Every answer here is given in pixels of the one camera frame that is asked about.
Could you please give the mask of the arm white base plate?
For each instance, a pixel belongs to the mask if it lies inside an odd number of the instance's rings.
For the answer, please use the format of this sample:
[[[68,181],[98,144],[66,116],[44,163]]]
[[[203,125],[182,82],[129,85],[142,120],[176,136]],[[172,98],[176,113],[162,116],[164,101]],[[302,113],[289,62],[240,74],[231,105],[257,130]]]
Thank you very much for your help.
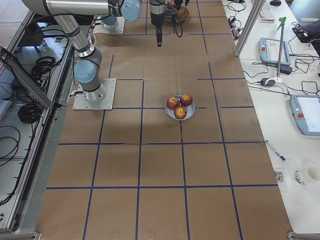
[[[115,78],[100,79],[97,90],[88,92],[79,85],[72,109],[75,111],[112,111],[114,105],[117,80]]]
[[[99,15],[98,21],[95,23],[93,33],[102,33],[109,35],[122,35],[124,33],[125,19],[121,17],[109,16],[100,20],[107,15]]]

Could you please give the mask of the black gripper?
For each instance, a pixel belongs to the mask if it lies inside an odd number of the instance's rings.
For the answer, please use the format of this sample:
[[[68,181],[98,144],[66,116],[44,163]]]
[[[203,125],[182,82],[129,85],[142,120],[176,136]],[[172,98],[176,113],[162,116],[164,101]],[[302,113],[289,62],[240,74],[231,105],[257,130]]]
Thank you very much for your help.
[[[150,0],[150,17],[151,23],[156,26],[156,42],[157,47],[162,47],[163,29],[166,18],[166,3],[165,0]]]
[[[182,3],[183,0],[172,0],[172,7],[174,7],[176,10],[180,10]]]

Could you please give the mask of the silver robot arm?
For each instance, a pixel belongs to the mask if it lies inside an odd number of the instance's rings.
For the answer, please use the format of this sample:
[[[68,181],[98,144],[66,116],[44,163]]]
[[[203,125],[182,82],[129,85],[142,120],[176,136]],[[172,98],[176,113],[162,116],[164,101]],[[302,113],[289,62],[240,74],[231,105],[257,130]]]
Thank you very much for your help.
[[[156,29],[162,28],[168,11],[177,11],[181,8],[182,0],[150,0],[151,23]],[[127,21],[135,22],[141,15],[141,0],[108,0],[109,15],[101,15],[101,24],[105,26],[116,26],[118,18],[123,17]]]
[[[142,11],[140,0],[25,0],[24,5],[42,16],[55,19],[75,48],[79,62],[74,75],[82,87],[84,99],[96,102],[105,98],[107,89],[99,79],[101,51],[88,40],[75,15],[98,15],[112,19],[124,17],[129,22],[139,19]]]

